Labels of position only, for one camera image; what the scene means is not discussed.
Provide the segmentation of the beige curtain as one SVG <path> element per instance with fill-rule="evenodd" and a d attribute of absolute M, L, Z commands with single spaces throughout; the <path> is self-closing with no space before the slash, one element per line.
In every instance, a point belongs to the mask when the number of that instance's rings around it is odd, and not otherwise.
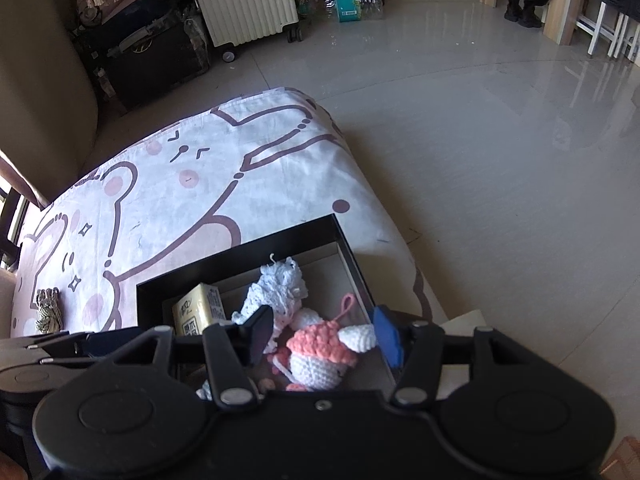
<path fill-rule="evenodd" d="M 1 175 L 41 208 L 79 178 L 98 128 L 68 10 L 70 0 L 1 0 Z"/>

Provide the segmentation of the black boots pair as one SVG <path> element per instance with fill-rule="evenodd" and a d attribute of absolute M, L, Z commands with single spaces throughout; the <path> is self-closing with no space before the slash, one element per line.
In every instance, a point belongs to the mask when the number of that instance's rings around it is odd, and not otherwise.
<path fill-rule="evenodd" d="M 541 28 L 542 21 L 536 14 L 538 6 L 546 6 L 550 0 L 508 0 L 504 18 L 525 28 Z"/>

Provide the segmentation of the white folding chair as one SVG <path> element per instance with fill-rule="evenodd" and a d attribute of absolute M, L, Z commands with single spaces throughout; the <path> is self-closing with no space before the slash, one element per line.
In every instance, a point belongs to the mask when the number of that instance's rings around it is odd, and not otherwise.
<path fill-rule="evenodd" d="M 610 0 L 582 0 L 575 29 L 589 37 L 587 54 L 593 56 L 605 44 L 608 58 L 638 63 L 639 10 L 623 11 Z"/>

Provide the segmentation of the wooden table leg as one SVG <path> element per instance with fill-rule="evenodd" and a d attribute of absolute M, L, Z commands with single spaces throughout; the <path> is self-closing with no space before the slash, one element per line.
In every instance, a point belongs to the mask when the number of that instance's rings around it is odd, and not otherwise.
<path fill-rule="evenodd" d="M 550 0 L 544 36 L 560 46 L 570 44 L 581 8 L 582 0 Z"/>

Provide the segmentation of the braided rope knot ornament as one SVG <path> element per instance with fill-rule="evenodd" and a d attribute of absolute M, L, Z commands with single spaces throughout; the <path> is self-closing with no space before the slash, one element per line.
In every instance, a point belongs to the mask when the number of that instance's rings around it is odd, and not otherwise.
<path fill-rule="evenodd" d="M 38 289 L 36 292 L 38 318 L 36 329 L 40 334 L 58 333 L 63 328 L 60 291 L 55 288 Z"/>

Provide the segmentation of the pack of water bottles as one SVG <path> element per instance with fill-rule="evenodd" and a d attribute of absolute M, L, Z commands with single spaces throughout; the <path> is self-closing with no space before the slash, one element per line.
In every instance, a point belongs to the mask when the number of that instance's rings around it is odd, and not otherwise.
<path fill-rule="evenodd" d="M 383 0 L 312 0 L 311 10 L 318 18 L 352 23 L 382 18 L 384 3 Z"/>

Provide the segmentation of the pink crochet doll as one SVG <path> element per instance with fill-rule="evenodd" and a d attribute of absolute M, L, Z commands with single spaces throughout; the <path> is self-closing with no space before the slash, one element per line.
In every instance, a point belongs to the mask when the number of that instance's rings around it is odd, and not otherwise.
<path fill-rule="evenodd" d="M 342 325 L 356 304 L 356 296 L 346 294 L 335 318 L 325 320 L 307 308 L 294 315 L 288 326 L 292 335 L 268 356 L 272 370 L 288 380 L 288 391 L 333 390 L 356 367 L 360 354 L 376 347 L 372 324 Z"/>

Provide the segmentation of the black open gift box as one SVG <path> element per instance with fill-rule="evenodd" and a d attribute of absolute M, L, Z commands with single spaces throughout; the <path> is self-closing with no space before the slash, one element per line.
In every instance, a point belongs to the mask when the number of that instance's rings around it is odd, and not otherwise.
<path fill-rule="evenodd" d="M 143 328 L 169 325 L 176 333 L 172 307 L 195 286 L 206 284 L 219 289 L 227 315 L 227 322 L 220 325 L 227 330 L 240 328 L 242 324 L 234 324 L 231 315 L 242 308 L 247 289 L 260 277 L 260 267 L 288 257 L 302 269 L 308 289 L 302 309 L 314 310 L 330 320 L 340 312 L 343 297 L 353 294 L 357 304 L 342 325 L 373 325 L 374 305 L 368 286 L 333 214 L 231 247 L 139 284 L 138 323 Z M 282 332 L 277 351 L 292 333 L 289 327 Z M 261 392 L 286 389 L 288 380 L 272 370 L 268 356 L 264 353 L 257 365 L 248 366 L 250 381 Z M 360 354 L 356 367 L 333 390 L 378 390 L 390 394 L 394 387 L 393 373 L 376 345 Z"/>

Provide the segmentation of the white crochet pouch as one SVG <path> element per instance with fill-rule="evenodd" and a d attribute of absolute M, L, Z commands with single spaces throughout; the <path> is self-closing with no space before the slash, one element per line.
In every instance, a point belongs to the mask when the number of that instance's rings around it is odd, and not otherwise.
<path fill-rule="evenodd" d="M 279 337 L 307 297 L 308 289 L 298 263 L 291 257 L 273 260 L 260 267 L 258 281 L 247 289 L 242 308 L 232 313 L 231 321 L 244 324 L 260 307 L 270 307 L 273 310 L 273 328 L 264 353 L 271 354 L 277 351 Z"/>

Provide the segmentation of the cartoon bear bed sheet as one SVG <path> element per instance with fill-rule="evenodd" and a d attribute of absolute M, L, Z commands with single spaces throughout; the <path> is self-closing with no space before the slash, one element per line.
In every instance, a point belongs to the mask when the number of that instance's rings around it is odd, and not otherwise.
<path fill-rule="evenodd" d="M 3 279 L 1 333 L 35 333 L 35 296 L 45 288 L 60 293 L 70 332 L 133 326 L 140 283 L 328 214 L 375 301 L 446 321 L 330 114 L 277 88 L 150 134 L 43 209 Z"/>

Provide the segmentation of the yellow small carton box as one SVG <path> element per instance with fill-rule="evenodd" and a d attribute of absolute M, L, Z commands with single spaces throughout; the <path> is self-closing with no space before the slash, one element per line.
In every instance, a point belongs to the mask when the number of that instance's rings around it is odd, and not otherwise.
<path fill-rule="evenodd" d="M 178 336 L 201 335 L 212 324 L 224 324 L 227 315 L 219 289 L 214 285 L 198 284 L 172 307 Z"/>

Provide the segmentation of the black luggage bag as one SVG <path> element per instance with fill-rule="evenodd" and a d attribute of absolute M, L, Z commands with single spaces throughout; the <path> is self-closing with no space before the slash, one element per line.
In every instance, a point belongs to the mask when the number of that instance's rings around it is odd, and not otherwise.
<path fill-rule="evenodd" d="M 73 38 L 98 88 L 127 110 L 209 69 L 200 17 L 175 0 L 122 0 L 108 15 L 87 9 Z"/>

